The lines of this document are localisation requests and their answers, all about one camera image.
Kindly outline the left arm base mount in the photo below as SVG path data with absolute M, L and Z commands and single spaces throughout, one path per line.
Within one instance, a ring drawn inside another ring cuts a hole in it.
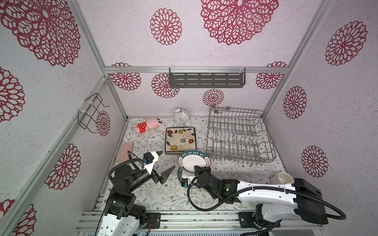
M 147 212 L 144 206 L 134 204 L 130 216 L 137 221 L 140 229 L 159 229 L 161 222 L 160 212 Z

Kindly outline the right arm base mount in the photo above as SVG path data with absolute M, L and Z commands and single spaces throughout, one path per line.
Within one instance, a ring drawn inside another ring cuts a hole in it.
M 238 213 L 241 228 L 254 228 L 262 230 L 274 227 L 275 222 L 269 222 L 262 216 L 263 204 L 257 204 L 255 211 L 242 211 Z

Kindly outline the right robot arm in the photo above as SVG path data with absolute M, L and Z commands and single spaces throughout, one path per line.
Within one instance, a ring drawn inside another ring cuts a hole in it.
M 306 194 L 322 200 L 319 189 L 304 179 L 293 183 L 270 185 L 253 184 L 232 179 L 218 179 L 211 174 L 210 167 L 195 166 L 196 185 L 210 196 L 225 204 L 260 202 L 256 205 L 256 223 L 274 223 L 283 219 L 301 218 L 318 224 L 328 224 L 325 206 L 315 200 L 301 196 Z

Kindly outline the white round plate four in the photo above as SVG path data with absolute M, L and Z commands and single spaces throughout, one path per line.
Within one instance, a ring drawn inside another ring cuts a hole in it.
M 211 160 L 207 154 L 198 150 L 188 150 L 178 156 L 178 165 L 184 171 L 194 174 L 195 166 L 210 167 Z

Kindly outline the white round plate three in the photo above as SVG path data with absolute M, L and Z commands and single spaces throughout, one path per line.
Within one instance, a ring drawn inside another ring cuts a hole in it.
M 194 175 L 194 174 L 189 173 L 189 172 L 183 170 L 182 168 L 179 168 L 177 176 L 178 176 L 178 181 L 179 181 L 179 183 L 180 183 L 180 179 L 181 179 L 181 178 L 188 178 L 189 181 L 190 181 L 190 184 L 191 184 L 191 182 L 192 182 L 193 179 L 195 178 L 195 175 Z

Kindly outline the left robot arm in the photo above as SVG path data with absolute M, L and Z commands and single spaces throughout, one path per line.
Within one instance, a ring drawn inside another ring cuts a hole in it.
M 165 184 L 175 166 L 158 174 L 154 165 L 163 151 L 146 152 L 142 159 L 132 158 L 132 154 L 128 151 L 129 159 L 113 167 L 107 174 L 113 187 L 97 225 L 97 236 L 138 236 L 138 230 L 144 228 L 147 229 L 144 235 L 148 236 L 151 229 L 159 227 L 155 220 L 159 220 L 160 215 L 149 219 L 146 207 L 135 203 L 133 192 L 149 180 Z

